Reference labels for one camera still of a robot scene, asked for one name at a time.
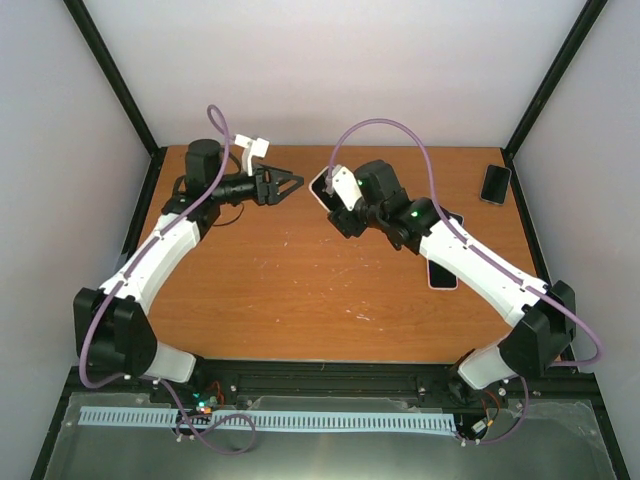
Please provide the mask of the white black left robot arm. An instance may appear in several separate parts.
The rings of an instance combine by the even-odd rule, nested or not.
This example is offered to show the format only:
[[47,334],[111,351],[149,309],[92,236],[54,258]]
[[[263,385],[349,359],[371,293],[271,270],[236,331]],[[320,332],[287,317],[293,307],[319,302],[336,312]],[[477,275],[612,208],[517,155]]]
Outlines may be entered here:
[[[172,272],[215,226],[224,205],[252,201],[258,206],[279,204],[303,186],[288,170],[261,164],[268,141],[239,135],[243,150],[240,169],[226,171],[230,148],[211,139],[191,142],[185,173],[149,236],[124,266],[99,288],[81,289],[73,301],[79,374],[88,388],[100,388],[118,377],[172,381],[186,402],[201,400],[208,378],[197,370],[199,358],[159,341],[148,314]],[[91,380],[88,366],[109,369],[111,378]]]

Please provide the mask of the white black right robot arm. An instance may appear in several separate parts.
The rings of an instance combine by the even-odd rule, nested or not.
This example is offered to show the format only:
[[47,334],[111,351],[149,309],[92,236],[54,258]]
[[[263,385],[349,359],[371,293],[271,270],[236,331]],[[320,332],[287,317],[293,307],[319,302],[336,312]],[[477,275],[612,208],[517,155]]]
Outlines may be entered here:
[[355,171],[325,168],[310,190],[345,238],[368,228],[383,232],[395,249],[407,248],[452,273],[510,326],[505,337],[458,362],[455,375],[469,388],[482,390],[513,376],[539,378],[574,339],[575,292],[569,285],[549,285],[526,274],[474,239],[431,199],[410,199],[385,161]]

